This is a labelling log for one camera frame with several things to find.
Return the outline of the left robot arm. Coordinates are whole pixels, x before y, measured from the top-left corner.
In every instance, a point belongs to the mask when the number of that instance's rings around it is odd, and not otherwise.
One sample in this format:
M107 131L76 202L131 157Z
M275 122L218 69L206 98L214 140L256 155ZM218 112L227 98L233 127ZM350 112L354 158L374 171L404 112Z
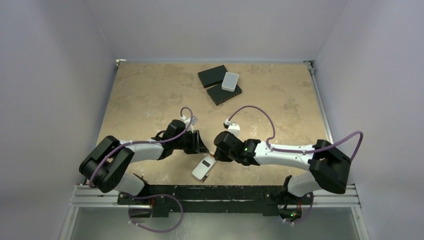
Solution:
M82 161L78 170L101 192L124 192L136 204L142 205L148 201L149 191L141 177L126 172L128 166L133 162L163 160L175 150L182 150L187 155L209 152L200 132L193 129L188 119L174 119L165 130L147 141L131 142L106 136Z

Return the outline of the white remote control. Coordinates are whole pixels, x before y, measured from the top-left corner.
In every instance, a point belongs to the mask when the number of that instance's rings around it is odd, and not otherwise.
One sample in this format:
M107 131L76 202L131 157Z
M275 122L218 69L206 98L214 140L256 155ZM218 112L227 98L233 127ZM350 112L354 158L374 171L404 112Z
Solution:
M193 169L191 174L198 179L200 182L205 177L208 176L209 171L215 165L216 160L212 155L206 155L198 165Z

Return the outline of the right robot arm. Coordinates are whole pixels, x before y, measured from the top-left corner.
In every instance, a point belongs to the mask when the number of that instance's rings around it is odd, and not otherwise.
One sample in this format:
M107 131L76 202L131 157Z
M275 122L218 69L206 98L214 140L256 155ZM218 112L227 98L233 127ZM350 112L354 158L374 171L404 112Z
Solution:
M214 157L221 162L237 162L244 166L278 165L304 170L304 173L288 176L280 196L288 204L294 203L307 193L325 190L333 194L344 194L352 160L327 140L319 139L315 144L267 145L259 139L241 141L229 131L219 133L214 141Z

